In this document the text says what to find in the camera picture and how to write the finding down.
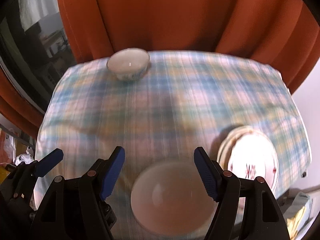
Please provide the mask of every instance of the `plaid tablecloth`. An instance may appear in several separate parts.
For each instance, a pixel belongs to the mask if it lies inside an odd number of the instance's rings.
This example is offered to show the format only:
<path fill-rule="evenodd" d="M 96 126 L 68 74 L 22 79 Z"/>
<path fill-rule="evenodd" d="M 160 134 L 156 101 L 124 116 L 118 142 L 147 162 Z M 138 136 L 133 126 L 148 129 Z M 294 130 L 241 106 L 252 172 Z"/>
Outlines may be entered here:
<path fill-rule="evenodd" d="M 41 125 L 36 159 L 55 148 L 63 161 L 35 188 L 39 205 L 57 175 L 85 173 L 117 145 L 126 160 L 107 202 L 117 216 L 116 239 L 165 239 L 145 231 L 130 206 L 141 171 L 165 159 L 192 159 L 203 146 L 212 159 L 227 133 L 251 125 L 263 131 L 279 158 L 279 197 L 311 162 L 301 116 L 278 71 L 252 60 L 216 53 L 150 52 L 151 66 L 136 82 L 118 81 L 107 58 L 69 68 L 59 81 Z M 184 236 L 203 236 L 206 226 Z"/>

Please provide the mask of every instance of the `white bowl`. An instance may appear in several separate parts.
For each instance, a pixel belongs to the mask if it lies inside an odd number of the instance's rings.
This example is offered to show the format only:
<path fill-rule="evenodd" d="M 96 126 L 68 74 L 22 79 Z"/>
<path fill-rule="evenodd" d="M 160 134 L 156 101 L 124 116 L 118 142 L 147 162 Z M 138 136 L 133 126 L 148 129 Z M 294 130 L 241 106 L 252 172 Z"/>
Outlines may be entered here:
<path fill-rule="evenodd" d="M 214 212 L 193 163 L 163 162 L 143 171 L 131 192 L 136 220 L 152 233 L 183 236 L 201 228 Z"/>
<path fill-rule="evenodd" d="M 123 49 L 110 57 L 107 68 L 114 73 L 119 80 L 137 80 L 147 70 L 149 61 L 150 56 L 148 52 L 143 49 Z"/>

